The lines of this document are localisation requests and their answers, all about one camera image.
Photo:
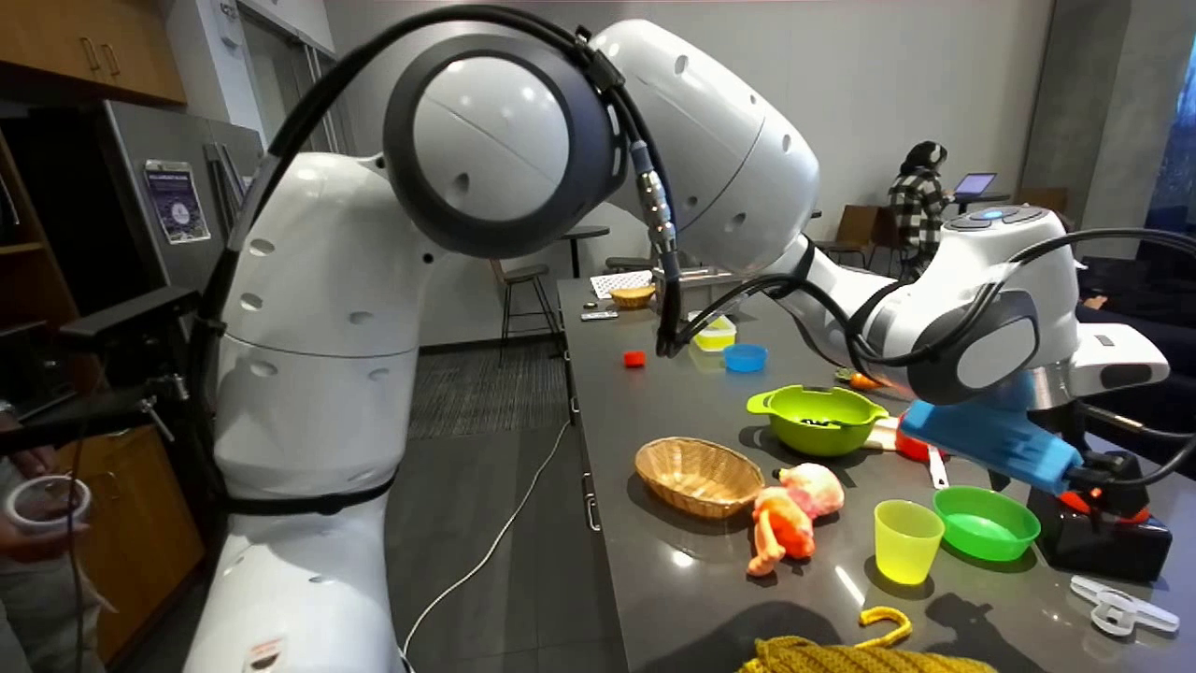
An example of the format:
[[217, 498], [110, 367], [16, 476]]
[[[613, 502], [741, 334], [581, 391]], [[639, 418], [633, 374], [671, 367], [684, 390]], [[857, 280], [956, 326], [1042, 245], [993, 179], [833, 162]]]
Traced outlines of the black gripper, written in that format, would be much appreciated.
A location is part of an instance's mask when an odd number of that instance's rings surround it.
[[1038, 554], [1079, 577], [1146, 584], [1169, 554], [1169, 528], [1151, 516], [1139, 458], [1131, 451], [1090, 451], [1063, 493], [1030, 493]]

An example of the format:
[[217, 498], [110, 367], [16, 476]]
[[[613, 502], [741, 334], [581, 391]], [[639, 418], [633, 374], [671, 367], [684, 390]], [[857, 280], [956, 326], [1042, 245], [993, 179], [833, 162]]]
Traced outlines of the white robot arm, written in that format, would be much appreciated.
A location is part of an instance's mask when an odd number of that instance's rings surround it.
[[809, 240], [816, 192], [805, 133], [645, 18], [586, 32], [455, 5], [353, 48], [287, 112], [202, 293], [196, 382], [227, 536], [184, 673], [410, 673], [385, 502], [441, 251], [492, 260], [510, 315], [533, 315], [547, 245], [617, 207], [652, 233], [667, 350], [705, 320], [684, 300], [705, 260], [816, 347], [906, 382], [918, 437], [1038, 488], [1084, 471], [1054, 406], [1165, 377], [1142, 334], [1079, 319], [1058, 213], [964, 213], [898, 280]]

